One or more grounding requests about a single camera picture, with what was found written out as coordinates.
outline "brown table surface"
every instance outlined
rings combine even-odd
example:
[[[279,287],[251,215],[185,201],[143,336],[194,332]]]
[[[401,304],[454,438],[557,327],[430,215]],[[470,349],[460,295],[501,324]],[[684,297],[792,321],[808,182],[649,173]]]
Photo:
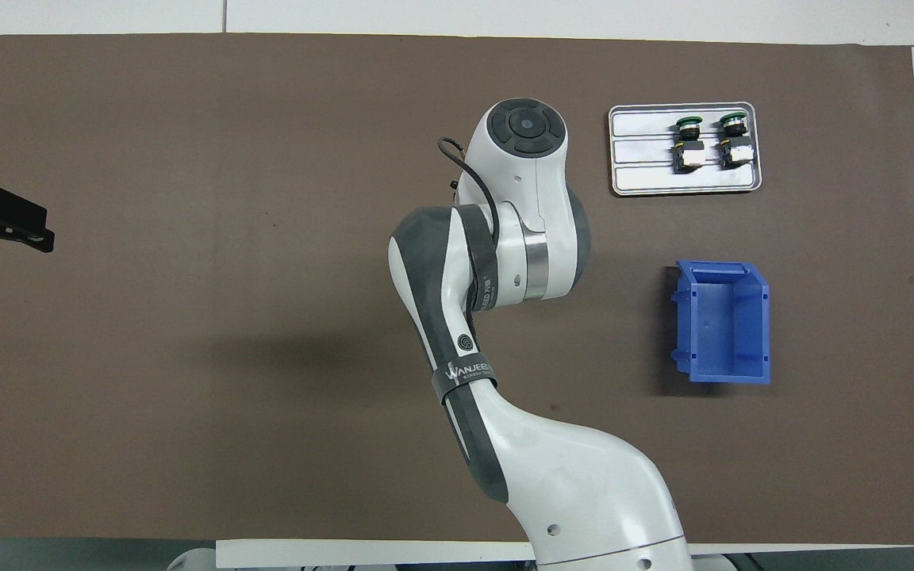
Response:
[[[594,251],[478,318],[501,392],[657,463],[693,542],[914,542],[909,48],[0,36],[0,535],[522,539],[476,489],[389,279],[493,102],[570,130]],[[762,188],[616,198],[606,113],[748,101]],[[769,386],[670,361],[674,260],[757,264]]]

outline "circular button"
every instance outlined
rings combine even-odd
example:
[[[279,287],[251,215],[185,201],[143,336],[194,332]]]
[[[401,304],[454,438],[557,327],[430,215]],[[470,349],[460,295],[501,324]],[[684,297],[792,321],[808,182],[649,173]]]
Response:
[[[545,116],[535,109],[518,109],[510,113],[510,128],[517,135],[532,140],[545,133]]]
[[[492,118],[489,119],[489,126],[492,127],[493,134],[496,135],[497,140],[500,141],[501,144],[509,141],[510,138],[514,136],[513,131],[507,126],[507,116],[505,113],[493,112]]]
[[[514,151],[523,152],[526,155],[539,155],[550,151],[555,146],[550,139],[550,137],[536,137],[533,140],[516,140],[514,141]]]
[[[555,137],[563,138],[566,135],[566,126],[563,125],[563,119],[559,119],[559,113],[556,113],[555,109],[551,107],[543,109],[543,113],[548,119],[548,132]]]

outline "blue plastic bin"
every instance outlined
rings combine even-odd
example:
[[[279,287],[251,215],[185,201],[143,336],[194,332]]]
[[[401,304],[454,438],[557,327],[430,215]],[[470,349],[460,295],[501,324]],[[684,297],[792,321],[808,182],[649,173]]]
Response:
[[[754,264],[679,260],[676,368],[697,383],[771,382],[768,282]]]

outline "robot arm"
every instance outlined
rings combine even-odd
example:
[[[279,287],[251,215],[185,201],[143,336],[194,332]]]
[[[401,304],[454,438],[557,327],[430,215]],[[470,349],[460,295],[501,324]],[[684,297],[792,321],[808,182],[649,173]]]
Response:
[[[455,159],[457,205],[417,209],[392,235],[391,276],[472,476],[517,517],[538,565],[692,569],[654,464],[612,435],[509,404],[472,328],[472,310],[565,296],[580,278],[590,236],[566,187],[567,145],[548,105],[494,105]]]

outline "metal tray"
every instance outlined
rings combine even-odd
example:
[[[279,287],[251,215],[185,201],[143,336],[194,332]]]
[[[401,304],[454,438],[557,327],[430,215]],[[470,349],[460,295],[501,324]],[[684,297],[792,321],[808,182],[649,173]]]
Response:
[[[754,144],[754,160],[735,169],[724,169],[718,151],[718,118],[737,111],[747,114],[747,135]],[[675,122],[690,115],[704,118],[701,141],[707,148],[707,159],[700,169],[679,174],[672,167]],[[757,113],[748,102],[617,105],[609,111],[609,153],[613,192],[620,196],[750,192],[761,186]]]

